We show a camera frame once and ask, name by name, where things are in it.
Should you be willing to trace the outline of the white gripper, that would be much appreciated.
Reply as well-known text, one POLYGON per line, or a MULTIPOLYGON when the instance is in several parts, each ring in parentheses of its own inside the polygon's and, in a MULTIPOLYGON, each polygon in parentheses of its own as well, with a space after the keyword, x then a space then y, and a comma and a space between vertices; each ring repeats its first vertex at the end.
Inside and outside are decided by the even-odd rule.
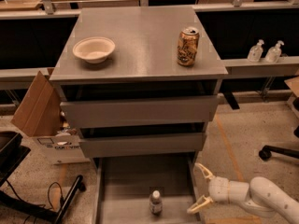
POLYGON ((196 214, 205 206, 214 202, 244 203, 249 200, 249 184, 246 182, 230 181, 227 178, 214 176, 202 163, 194 167, 201 171, 205 180, 210 180, 208 193, 211 197, 202 195, 192 206, 187 209, 188 214, 196 214))

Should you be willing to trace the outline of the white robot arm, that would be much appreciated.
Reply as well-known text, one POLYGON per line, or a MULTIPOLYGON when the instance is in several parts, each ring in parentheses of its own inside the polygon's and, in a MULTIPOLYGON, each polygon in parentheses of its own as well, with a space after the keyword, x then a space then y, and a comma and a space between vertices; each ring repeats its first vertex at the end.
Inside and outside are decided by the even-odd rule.
POLYGON ((195 167, 208 183, 209 196, 201 196, 187 209, 188 214, 196 214, 210 203, 234 203, 254 216, 273 217, 279 213, 290 224, 299 224, 299 202, 269 179, 257 176, 249 183, 231 181, 213 175, 201 163, 195 167))

